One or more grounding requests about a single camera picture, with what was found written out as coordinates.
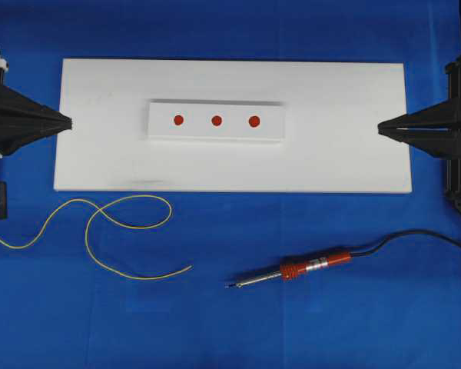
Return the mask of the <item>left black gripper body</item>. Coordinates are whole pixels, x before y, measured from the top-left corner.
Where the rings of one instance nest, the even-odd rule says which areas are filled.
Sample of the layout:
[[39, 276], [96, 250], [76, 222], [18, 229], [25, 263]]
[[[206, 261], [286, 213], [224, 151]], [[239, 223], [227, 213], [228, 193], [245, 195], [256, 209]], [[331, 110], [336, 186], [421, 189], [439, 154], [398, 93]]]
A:
[[0, 154], [3, 156], [11, 155], [18, 148], [23, 133], [22, 100], [17, 91], [0, 85]]

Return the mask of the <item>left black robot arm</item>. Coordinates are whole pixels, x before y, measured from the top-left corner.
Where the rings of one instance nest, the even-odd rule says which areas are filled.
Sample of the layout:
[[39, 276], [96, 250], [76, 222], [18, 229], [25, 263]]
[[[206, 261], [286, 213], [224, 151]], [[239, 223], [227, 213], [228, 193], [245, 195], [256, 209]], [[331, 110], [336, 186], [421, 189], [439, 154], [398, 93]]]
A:
[[8, 62], [0, 55], [0, 158], [42, 138], [72, 129], [72, 120], [5, 85]]

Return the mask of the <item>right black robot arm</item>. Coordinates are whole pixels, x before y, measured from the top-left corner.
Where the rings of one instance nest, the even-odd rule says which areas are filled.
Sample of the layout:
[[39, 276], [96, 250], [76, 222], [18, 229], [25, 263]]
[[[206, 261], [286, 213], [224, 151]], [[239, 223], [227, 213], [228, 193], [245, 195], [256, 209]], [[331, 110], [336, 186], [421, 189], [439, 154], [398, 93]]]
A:
[[461, 201], [461, 56], [449, 63], [445, 101], [378, 124], [378, 133], [446, 160], [446, 196]]

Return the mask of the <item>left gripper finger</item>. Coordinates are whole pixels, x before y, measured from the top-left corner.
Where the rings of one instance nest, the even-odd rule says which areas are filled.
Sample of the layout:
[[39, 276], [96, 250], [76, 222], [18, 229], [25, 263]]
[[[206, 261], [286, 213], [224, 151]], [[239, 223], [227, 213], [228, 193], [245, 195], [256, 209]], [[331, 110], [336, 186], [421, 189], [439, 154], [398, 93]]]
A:
[[72, 119], [59, 111], [30, 99], [21, 101], [21, 120], [28, 125], [72, 125]]
[[58, 135], [63, 131], [72, 129], [72, 123], [58, 125], [42, 125], [29, 130], [21, 139], [21, 146], [29, 145], [43, 138], [49, 138]]

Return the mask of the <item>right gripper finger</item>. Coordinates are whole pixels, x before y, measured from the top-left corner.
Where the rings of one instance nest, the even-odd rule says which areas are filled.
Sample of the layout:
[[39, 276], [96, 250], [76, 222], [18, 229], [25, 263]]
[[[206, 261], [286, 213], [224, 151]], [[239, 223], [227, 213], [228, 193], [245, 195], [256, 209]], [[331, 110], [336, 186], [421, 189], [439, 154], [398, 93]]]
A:
[[382, 121], [377, 125], [379, 130], [405, 128], [441, 128], [444, 126], [443, 115], [446, 103], [442, 102], [420, 111], [404, 114], [396, 118]]
[[443, 152], [443, 143], [445, 134], [439, 134], [434, 131], [416, 131], [416, 130], [397, 130], [397, 129], [379, 129], [378, 133], [382, 136], [393, 139], [401, 143], [418, 148], [433, 156], [434, 158], [445, 158]]

